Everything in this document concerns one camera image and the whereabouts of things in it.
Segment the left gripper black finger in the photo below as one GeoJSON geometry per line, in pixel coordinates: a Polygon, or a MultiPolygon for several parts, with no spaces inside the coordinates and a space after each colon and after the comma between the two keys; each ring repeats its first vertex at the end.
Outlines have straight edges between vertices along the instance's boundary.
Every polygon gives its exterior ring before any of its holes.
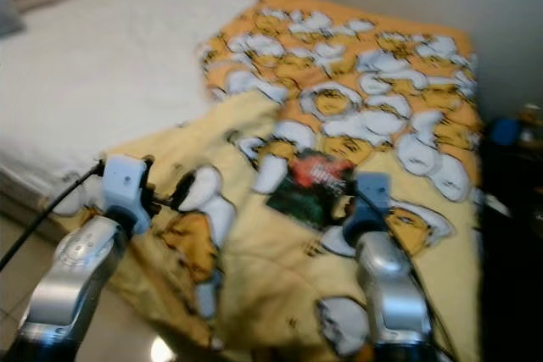
{"type": "Polygon", "coordinates": [[[189,198],[193,190],[193,184],[198,179],[195,172],[188,172],[175,185],[174,191],[170,195],[170,208],[173,210],[195,210],[198,203],[197,199],[189,198]]]}

